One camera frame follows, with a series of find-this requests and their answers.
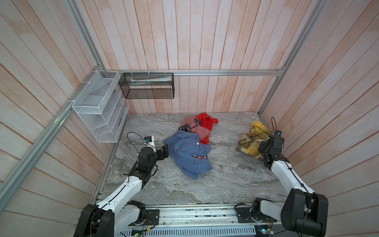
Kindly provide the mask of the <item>yellow plaid cloth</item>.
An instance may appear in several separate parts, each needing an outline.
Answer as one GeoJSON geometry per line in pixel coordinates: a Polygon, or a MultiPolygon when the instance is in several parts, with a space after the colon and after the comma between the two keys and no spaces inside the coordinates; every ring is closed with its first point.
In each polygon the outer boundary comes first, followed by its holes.
{"type": "Polygon", "coordinates": [[[237,144],[237,149],[246,153],[253,158],[262,158],[258,151],[259,146],[263,141],[267,141],[272,132],[259,121],[250,123],[250,132],[243,135],[237,144]]]}

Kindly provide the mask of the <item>blue checkered shirt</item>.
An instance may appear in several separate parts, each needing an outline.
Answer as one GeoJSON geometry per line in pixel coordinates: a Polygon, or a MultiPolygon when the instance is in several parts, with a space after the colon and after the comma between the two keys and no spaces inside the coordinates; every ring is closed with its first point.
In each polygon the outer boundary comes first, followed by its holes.
{"type": "Polygon", "coordinates": [[[168,146],[169,155],[176,165],[190,178],[196,180],[212,170],[208,160],[211,147],[201,143],[197,133],[178,130],[165,139],[164,144],[168,146]]]}

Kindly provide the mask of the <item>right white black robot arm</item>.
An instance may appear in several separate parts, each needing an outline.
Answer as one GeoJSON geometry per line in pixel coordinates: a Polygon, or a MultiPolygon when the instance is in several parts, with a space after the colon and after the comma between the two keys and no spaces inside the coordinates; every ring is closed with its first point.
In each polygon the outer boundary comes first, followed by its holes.
{"type": "Polygon", "coordinates": [[[252,219],[262,222],[269,218],[279,221],[285,230],[323,237],[327,229],[329,202],[324,195],[316,193],[294,171],[289,160],[282,156],[284,138],[276,130],[263,141],[258,152],[266,167],[276,175],[288,196],[285,203],[256,198],[250,210],[252,219]]]}

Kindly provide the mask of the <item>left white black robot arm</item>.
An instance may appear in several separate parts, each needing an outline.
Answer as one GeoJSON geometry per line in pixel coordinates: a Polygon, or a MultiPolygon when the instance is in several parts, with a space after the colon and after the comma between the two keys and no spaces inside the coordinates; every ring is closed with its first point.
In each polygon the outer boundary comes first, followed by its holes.
{"type": "Polygon", "coordinates": [[[132,198],[156,174],[157,161],[167,157],[167,145],[156,149],[148,143],[142,148],[126,180],[107,198],[82,210],[74,236],[116,237],[130,224],[145,224],[146,206],[132,198]]]}

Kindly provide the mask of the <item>dusty rose cloth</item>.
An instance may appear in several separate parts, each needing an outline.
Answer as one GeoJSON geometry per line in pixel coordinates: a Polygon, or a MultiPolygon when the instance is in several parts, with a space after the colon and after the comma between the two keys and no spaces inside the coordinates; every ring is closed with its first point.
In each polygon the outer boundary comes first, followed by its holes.
{"type": "Polygon", "coordinates": [[[179,130],[191,133],[197,133],[199,139],[203,140],[211,136],[211,131],[206,127],[202,126],[201,121],[197,117],[188,116],[186,117],[179,127],[179,130]]]}

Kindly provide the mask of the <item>red cloth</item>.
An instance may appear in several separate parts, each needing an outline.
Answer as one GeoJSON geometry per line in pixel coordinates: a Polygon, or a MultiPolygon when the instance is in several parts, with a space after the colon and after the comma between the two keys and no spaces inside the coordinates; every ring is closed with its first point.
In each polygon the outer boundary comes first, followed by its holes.
{"type": "Polygon", "coordinates": [[[219,121],[211,116],[209,116],[207,113],[202,113],[196,116],[199,121],[201,122],[201,126],[204,127],[206,130],[206,137],[201,138],[200,142],[203,144],[209,143],[209,138],[211,136],[211,131],[213,129],[213,124],[218,124],[219,121]]]}

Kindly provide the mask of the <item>green circuit board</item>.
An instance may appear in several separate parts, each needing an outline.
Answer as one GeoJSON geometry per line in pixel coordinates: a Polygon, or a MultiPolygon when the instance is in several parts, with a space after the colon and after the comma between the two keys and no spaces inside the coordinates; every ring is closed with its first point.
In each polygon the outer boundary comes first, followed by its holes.
{"type": "Polygon", "coordinates": [[[255,226],[255,231],[256,231],[256,237],[271,237],[271,230],[269,226],[267,225],[258,225],[255,226]]]}

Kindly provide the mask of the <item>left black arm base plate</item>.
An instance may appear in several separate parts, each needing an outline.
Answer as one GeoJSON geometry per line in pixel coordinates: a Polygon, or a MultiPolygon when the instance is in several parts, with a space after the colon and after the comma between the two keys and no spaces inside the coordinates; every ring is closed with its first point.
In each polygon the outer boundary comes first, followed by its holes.
{"type": "Polygon", "coordinates": [[[159,224],[159,209],[147,209],[142,212],[143,225],[157,226],[159,224]]]}

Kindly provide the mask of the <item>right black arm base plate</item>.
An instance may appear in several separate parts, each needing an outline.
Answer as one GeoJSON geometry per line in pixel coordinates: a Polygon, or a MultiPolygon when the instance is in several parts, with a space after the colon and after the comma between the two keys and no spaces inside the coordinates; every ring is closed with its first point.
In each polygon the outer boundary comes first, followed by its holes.
{"type": "Polygon", "coordinates": [[[276,219],[273,219],[268,216],[265,216],[265,217],[253,216],[251,214],[251,209],[252,208],[249,206],[237,206],[234,208],[237,219],[238,219],[238,223],[246,224],[246,223],[263,223],[263,222],[276,223],[277,222],[276,219]]]}

